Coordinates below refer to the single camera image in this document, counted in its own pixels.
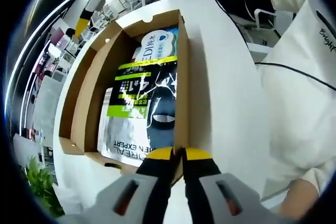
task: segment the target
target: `green leaves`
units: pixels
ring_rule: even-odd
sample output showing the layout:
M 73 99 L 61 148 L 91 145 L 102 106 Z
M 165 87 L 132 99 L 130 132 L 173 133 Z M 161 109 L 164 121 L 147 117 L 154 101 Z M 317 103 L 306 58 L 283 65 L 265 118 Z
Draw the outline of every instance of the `green leaves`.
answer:
M 53 217 L 64 215 L 64 211 L 53 189 L 53 179 L 47 168 L 40 169 L 35 158 L 31 158 L 27 168 L 27 180 L 31 192 L 39 199 L 41 205 Z

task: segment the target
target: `white shirt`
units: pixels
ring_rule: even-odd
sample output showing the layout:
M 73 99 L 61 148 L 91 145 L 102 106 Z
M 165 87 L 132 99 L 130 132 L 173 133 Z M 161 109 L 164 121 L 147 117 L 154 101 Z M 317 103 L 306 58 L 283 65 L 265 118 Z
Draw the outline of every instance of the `white shirt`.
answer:
M 297 13 L 264 59 L 306 72 L 336 87 L 336 39 L 308 0 L 271 0 L 275 10 Z M 305 179 L 320 193 L 336 162 L 336 92 L 294 71 L 260 65 L 271 111 L 271 176 Z

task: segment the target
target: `cardboard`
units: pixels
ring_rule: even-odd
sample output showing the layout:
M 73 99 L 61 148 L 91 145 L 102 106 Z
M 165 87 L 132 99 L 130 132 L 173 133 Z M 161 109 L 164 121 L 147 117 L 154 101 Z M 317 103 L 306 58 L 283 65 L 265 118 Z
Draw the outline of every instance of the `cardboard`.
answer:
M 150 31 L 179 27 L 177 40 L 177 98 L 175 112 L 174 147 L 189 143 L 189 54 L 188 37 L 179 10 L 153 16 L 151 22 L 139 21 L 125 29 L 112 22 L 86 52 L 71 82 L 64 109 L 60 132 L 64 153 L 86 155 L 104 165 L 134 173 L 135 167 L 103 157 L 97 152 L 99 118 L 104 94 L 113 86 L 121 64 L 129 63 L 141 38 Z M 177 177 L 182 174 L 179 168 Z

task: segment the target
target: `face mask package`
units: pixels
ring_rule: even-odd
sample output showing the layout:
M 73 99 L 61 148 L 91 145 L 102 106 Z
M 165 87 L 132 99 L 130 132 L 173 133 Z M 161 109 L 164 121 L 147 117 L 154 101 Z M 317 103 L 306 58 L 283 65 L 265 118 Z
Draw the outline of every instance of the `face mask package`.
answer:
M 146 34 L 131 62 L 118 68 L 100 118 L 101 155 L 139 167 L 150 151 L 174 145 L 178 33 Z

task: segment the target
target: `potted plant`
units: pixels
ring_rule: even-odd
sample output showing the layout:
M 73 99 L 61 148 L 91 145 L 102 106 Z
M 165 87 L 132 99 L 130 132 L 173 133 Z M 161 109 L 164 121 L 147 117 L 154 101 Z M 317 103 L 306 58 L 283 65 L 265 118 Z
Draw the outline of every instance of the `potted plant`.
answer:
M 36 159 L 32 157 L 25 168 L 25 175 L 31 192 L 37 197 L 42 207 L 57 218 L 64 215 L 64 211 L 53 189 L 53 179 L 47 168 L 39 168 Z

